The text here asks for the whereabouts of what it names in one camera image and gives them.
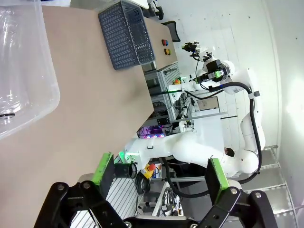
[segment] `chair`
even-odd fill
[[[162,24],[169,28],[173,42],[180,42],[181,41],[179,36],[177,35],[176,22],[174,20],[164,22]]]

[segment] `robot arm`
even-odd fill
[[[191,92],[203,89],[201,82],[214,81],[220,82],[217,89],[223,89],[228,94],[235,94],[244,88],[240,86],[229,86],[227,83],[242,83],[250,89],[249,99],[254,101],[254,119],[257,129],[258,138],[261,149],[265,146],[265,136],[261,126],[262,104],[259,96],[257,80],[254,72],[250,69],[234,72],[234,66],[229,61],[220,61],[212,56],[212,53],[200,51],[196,55],[207,54],[202,61],[207,72],[197,77],[195,81],[182,83],[178,85],[170,85],[168,87],[171,101],[174,103],[184,92]],[[248,113],[241,121],[240,128],[245,140],[245,146],[239,149],[234,157],[224,154],[224,151],[203,145],[198,140],[196,132],[184,132],[164,138],[138,139],[135,140],[129,151],[134,155],[135,162],[138,163],[138,169],[142,169],[149,162],[150,158],[168,157],[173,155],[177,160],[182,162],[191,162],[203,167],[207,167],[210,157],[219,158],[221,166],[227,177],[235,175],[237,172],[253,173],[258,169],[259,158],[258,146],[252,125],[252,117]]]

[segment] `wire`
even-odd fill
[[[181,191],[179,191],[175,186],[174,184],[172,183],[171,181],[171,178],[170,178],[170,170],[169,170],[169,165],[167,163],[167,160],[165,157],[162,157],[161,158],[164,165],[165,165],[165,168],[166,168],[166,177],[167,177],[167,181],[172,189],[172,191],[176,194],[176,195],[179,195],[181,197],[185,197],[185,198],[197,198],[197,197],[202,197],[202,196],[206,196],[209,194],[209,191],[204,191],[204,192],[201,192],[201,193],[197,193],[197,194],[186,194],[186,193],[183,193]]]
[[[169,126],[169,127],[162,127],[162,128],[171,128],[173,125],[171,124],[171,126]]]
[[[156,172],[155,175],[156,175],[156,174],[159,174],[159,173],[160,173],[160,170],[159,170],[156,166],[155,166],[155,168],[158,170],[158,172]]]
[[[143,131],[144,131],[144,127],[141,127],[141,128],[138,130],[139,136],[141,136],[141,134],[143,133]]]
[[[212,92],[216,92],[216,93],[214,93],[214,94],[211,94],[211,95],[209,95],[209,96],[206,96],[206,97],[198,97],[198,96],[195,96],[194,94],[192,94],[192,93],[190,93],[190,92],[188,92],[188,91],[184,91],[185,93],[187,93],[187,94],[189,94],[189,95],[191,95],[191,96],[193,96],[194,98],[196,98],[196,99],[199,99],[199,100],[205,100],[205,99],[208,99],[208,98],[211,98],[211,97],[213,97],[213,96],[215,96],[215,95],[217,95],[217,94],[219,94],[219,93],[221,93],[221,92],[223,92],[223,90],[214,90],[213,91],[213,89],[214,88],[218,88],[218,87],[213,87],[213,88],[211,88],[212,89]],[[176,91],[165,91],[165,92],[160,92],[160,93],[158,93],[158,94],[155,94],[155,95],[160,95],[160,94],[172,94],[172,93],[177,93],[177,92],[182,92],[182,90],[176,90]]]
[[[215,91],[218,91],[220,89],[224,89],[224,88],[227,88],[227,87],[230,87],[230,86],[239,86],[239,87],[242,87],[243,89],[245,89],[248,94],[251,93],[251,90],[249,89],[249,87],[247,85],[241,83],[241,82],[228,82],[228,83],[222,84],[222,85],[217,86],[217,87],[209,87],[209,91],[210,92],[215,92]]]
[[[194,98],[196,98],[196,99],[198,99],[198,100],[206,100],[206,99],[211,98],[211,97],[213,97],[213,96],[215,96],[215,95],[217,95],[217,94],[219,94],[219,93],[221,93],[221,92],[223,92],[223,91],[224,91],[224,90],[219,90],[219,91],[217,91],[216,93],[211,94],[211,95],[206,96],[206,97],[198,97],[198,96],[195,96],[194,94],[192,94],[192,93],[190,93],[190,92],[188,92],[188,91],[186,91],[186,90],[185,90],[185,93],[187,93],[187,94],[193,96]]]
[[[176,195],[174,194],[174,192],[169,187],[165,188],[161,200],[162,200],[161,201],[161,210],[162,210],[164,216],[172,215],[173,209],[177,205],[177,200],[176,200]]]
[[[258,174],[260,174],[260,170],[262,167],[262,150],[261,150],[261,143],[260,143],[260,139],[258,137],[258,133],[257,133],[257,125],[256,125],[256,120],[255,120],[255,115],[254,115],[254,100],[250,99],[250,118],[251,118],[251,122],[252,122],[252,128],[253,128],[253,132],[255,135],[255,139],[256,139],[256,147],[257,147],[257,154],[258,154],[258,167],[256,172],[254,172],[250,177],[243,179],[243,180],[239,180],[238,182],[240,184],[245,184],[249,181],[251,181],[252,179],[254,179]]]
[[[149,186],[150,186],[150,183],[149,183],[149,180],[148,181],[148,184],[144,181],[145,179],[140,175],[141,172],[139,172],[136,177],[135,177],[135,181],[133,179],[131,179],[136,187],[136,190],[137,190],[137,199],[136,199],[136,213],[138,213],[138,197],[139,195],[143,196],[145,192],[148,192],[149,191]]]
[[[185,162],[185,163],[177,164],[177,163],[168,162],[168,164],[172,164],[172,165],[184,165],[184,164],[189,164],[189,163],[188,163],[188,162]]]
[[[198,62],[197,62],[197,64],[196,64],[196,68],[195,68],[195,76],[196,76],[196,78],[198,78],[197,70],[198,70],[199,60],[200,60],[200,57],[199,57],[199,59],[197,60]],[[208,90],[208,89],[207,89],[205,86],[203,86],[201,83],[200,83],[199,85],[200,85],[200,87],[201,87],[202,89]]]

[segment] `table surface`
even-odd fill
[[[0,227],[33,227],[52,183],[76,184],[153,112],[142,68],[115,71],[97,13],[43,7],[60,89],[55,111],[0,141]]]
[[[155,55],[156,70],[161,70],[164,67],[175,63],[177,57],[169,28],[149,18],[144,18],[144,21]],[[168,40],[169,45],[163,46],[161,42],[162,39]],[[165,55],[165,49],[170,49],[171,55]]]

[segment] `gray plastic basket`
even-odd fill
[[[98,17],[115,70],[154,61],[154,53],[139,6],[121,0],[100,12]]]

